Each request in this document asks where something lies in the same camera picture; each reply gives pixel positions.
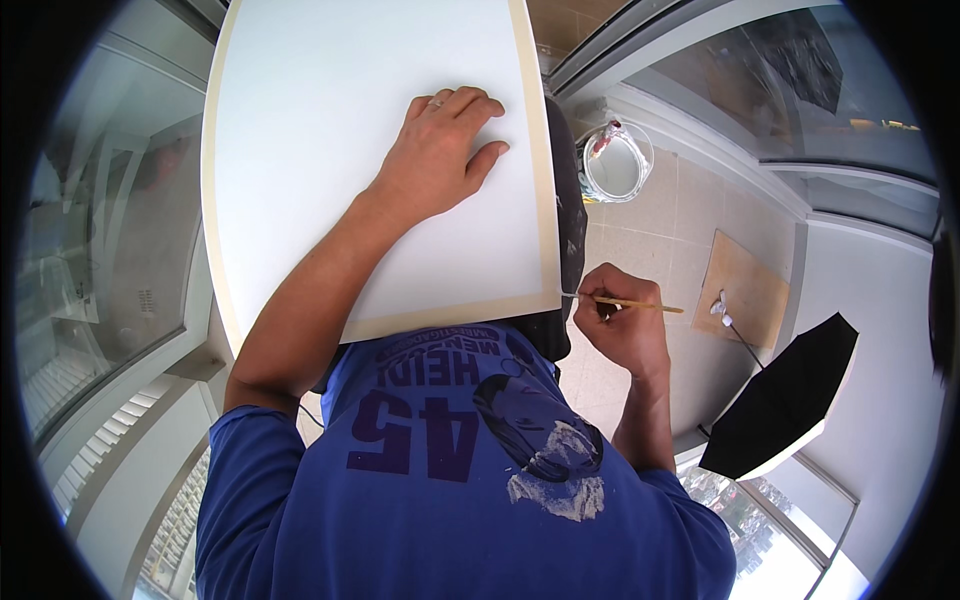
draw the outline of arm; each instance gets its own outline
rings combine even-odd
[[[263,307],[230,373],[225,412],[252,404],[296,416],[380,259],[410,228],[476,193],[506,152],[491,142],[469,155],[480,128],[503,113],[475,87],[414,99],[376,179]]]
[[[660,287],[604,263],[584,277],[573,322],[590,343],[632,376],[623,416],[611,443],[634,469],[676,472],[670,432],[670,356],[663,313],[649,308],[609,304],[592,296],[611,296],[660,304]]]

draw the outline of right hand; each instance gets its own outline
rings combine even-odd
[[[598,305],[593,296],[661,304],[654,281],[627,275],[605,262],[580,284],[573,322],[600,353],[645,384],[669,385],[670,356],[666,350],[663,313],[652,308]]]

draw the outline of black umbrella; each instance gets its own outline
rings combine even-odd
[[[840,313],[797,336],[713,425],[700,467],[753,479],[820,435],[858,336]]]

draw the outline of paintbrush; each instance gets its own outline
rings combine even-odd
[[[578,298],[579,294],[568,294],[567,292],[561,292],[561,296],[566,296],[567,298]],[[606,296],[592,296],[594,302],[603,302],[605,304],[619,304],[620,306],[635,306],[636,308],[653,308],[655,310],[662,310],[665,313],[677,313],[678,315],[683,314],[684,310],[682,308],[674,308],[673,306],[663,306],[662,304],[651,304],[649,302],[637,302],[636,300],[621,300],[620,298],[607,298]]]

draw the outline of wooden board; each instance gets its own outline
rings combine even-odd
[[[743,339],[753,346],[773,348],[790,285],[718,229],[713,234],[713,251],[692,327],[736,340],[736,334],[720,322],[720,315],[710,314],[720,290],[727,294],[727,314]]]

